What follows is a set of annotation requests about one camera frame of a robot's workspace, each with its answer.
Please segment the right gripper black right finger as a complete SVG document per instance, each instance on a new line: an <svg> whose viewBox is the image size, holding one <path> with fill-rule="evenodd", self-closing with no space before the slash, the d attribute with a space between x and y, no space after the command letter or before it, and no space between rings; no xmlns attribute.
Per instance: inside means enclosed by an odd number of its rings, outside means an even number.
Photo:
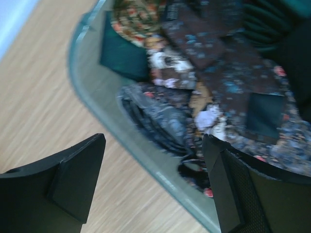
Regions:
<svg viewBox="0 0 311 233"><path fill-rule="evenodd" d="M203 155L223 233L308 233L311 179L204 135Z"/></svg>

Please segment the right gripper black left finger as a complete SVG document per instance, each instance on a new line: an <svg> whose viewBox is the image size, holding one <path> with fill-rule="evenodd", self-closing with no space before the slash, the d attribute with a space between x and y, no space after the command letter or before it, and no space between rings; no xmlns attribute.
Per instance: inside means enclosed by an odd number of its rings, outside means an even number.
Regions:
<svg viewBox="0 0 311 233"><path fill-rule="evenodd" d="M87 222L106 140L78 144L0 176L3 233L78 233Z"/></svg>

